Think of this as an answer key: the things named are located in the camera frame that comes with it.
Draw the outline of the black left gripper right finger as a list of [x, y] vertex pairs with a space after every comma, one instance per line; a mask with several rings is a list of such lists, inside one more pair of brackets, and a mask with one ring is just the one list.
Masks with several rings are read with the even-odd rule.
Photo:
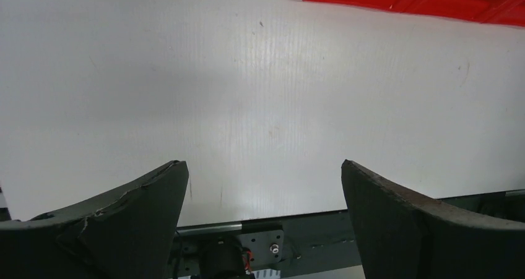
[[350, 160], [341, 182], [367, 278], [524, 277], [524, 191], [434, 199]]

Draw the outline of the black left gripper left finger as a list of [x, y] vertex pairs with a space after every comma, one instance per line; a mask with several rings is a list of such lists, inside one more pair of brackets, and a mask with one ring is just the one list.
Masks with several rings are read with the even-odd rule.
[[189, 179], [169, 161], [27, 221], [1, 223], [2, 278], [163, 278]]

